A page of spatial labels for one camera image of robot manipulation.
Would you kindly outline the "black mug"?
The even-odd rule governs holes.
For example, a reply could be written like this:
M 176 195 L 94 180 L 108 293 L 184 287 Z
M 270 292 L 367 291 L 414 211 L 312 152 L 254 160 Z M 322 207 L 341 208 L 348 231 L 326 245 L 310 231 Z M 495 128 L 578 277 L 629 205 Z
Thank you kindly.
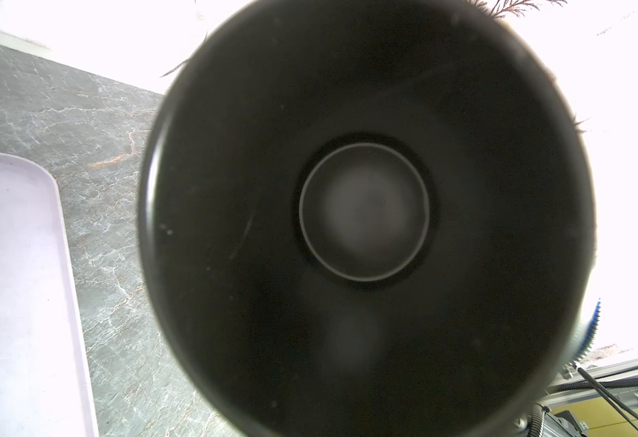
M 575 354 L 586 153 L 466 1 L 254 1 L 168 92 L 139 200 L 162 332 L 249 436 L 507 436 Z

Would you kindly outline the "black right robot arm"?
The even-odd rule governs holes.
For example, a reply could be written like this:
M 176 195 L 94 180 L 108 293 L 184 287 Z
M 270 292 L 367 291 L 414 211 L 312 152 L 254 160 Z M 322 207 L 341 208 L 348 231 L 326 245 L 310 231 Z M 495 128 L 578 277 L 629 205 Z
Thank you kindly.
M 587 432 L 570 411 L 553 414 L 548 406 L 535 403 L 528 412 L 515 420 L 512 436 L 587 437 Z

